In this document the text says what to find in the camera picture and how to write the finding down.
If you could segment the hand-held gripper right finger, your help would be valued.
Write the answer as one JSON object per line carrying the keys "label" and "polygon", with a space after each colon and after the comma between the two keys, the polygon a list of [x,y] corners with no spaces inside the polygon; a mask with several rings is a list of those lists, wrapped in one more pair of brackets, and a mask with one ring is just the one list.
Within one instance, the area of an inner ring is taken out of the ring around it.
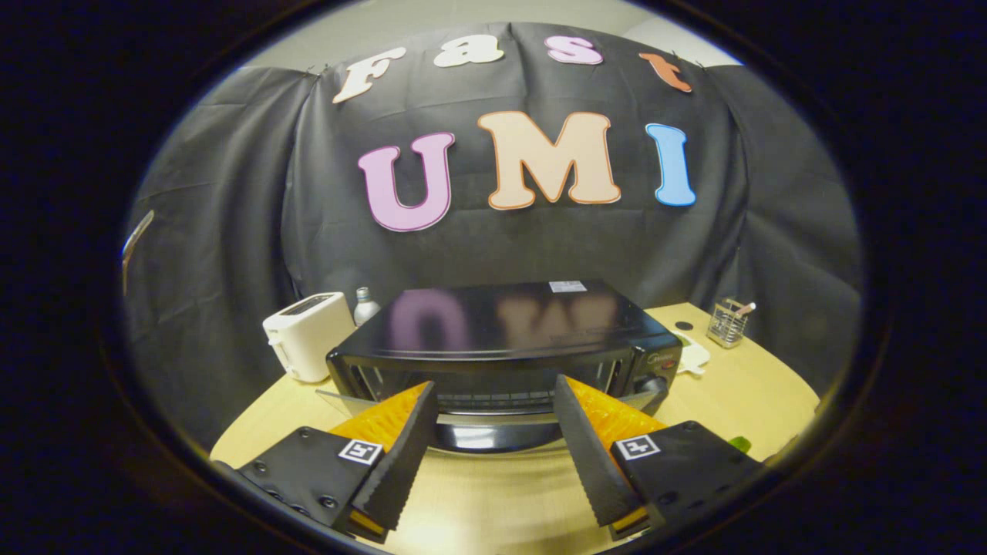
{"label": "hand-held gripper right finger", "polygon": [[766,471],[698,422],[664,425],[571,376],[557,377],[553,407],[596,523],[613,540],[687,526]]}

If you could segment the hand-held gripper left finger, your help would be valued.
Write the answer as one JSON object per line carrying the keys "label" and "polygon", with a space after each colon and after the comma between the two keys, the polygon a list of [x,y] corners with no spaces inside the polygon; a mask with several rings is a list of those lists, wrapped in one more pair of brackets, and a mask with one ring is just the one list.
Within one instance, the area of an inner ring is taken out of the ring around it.
{"label": "hand-held gripper left finger", "polygon": [[286,520],[383,543],[397,530],[437,417],[435,383],[422,382],[328,431],[299,426],[243,465],[215,467]]}

